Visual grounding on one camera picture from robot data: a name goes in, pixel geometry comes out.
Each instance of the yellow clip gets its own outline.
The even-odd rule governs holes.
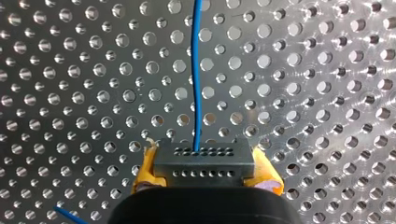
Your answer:
[[[150,183],[152,185],[166,187],[166,180],[163,177],[155,177],[153,173],[154,156],[157,146],[150,138],[147,139],[151,146],[145,149],[143,164],[139,169],[139,174],[132,185],[132,193],[136,193],[136,187],[139,183]]]
[[[277,173],[271,162],[265,157],[265,154],[258,148],[253,148],[253,159],[254,159],[254,177],[245,179],[244,185],[246,187],[255,187],[264,181],[275,181],[280,184],[279,188],[273,188],[273,193],[281,195],[285,185]]]

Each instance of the wire insulation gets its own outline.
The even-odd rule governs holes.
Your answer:
[[[64,209],[62,209],[62,208],[60,208],[58,206],[54,206],[53,210],[55,210],[56,212],[62,214],[64,217],[67,217],[69,220],[72,220],[72,221],[74,221],[77,224],[88,224],[88,222],[82,220],[79,217],[73,216],[71,213],[69,213],[68,211],[66,211],[66,210],[64,210]]]
[[[200,66],[199,66],[199,32],[201,28],[201,8],[202,0],[195,0],[192,14],[192,31],[191,31],[191,72],[192,87],[194,92],[194,151],[199,151],[202,127],[202,103],[201,103],[201,85],[200,85]]]

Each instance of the metal surface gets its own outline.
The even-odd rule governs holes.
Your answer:
[[[199,152],[191,143],[162,139],[155,153],[154,175],[169,187],[243,186],[254,176],[254,160],[246,139],[235,143],[204,143]]]
[[[203,141],[259,144],[305,223],[395,223],[395,10],[205,1]],[[1,1],[0,221],[60,223],[58,204],[103,223],[147,136],[192,140],[191,11]]]

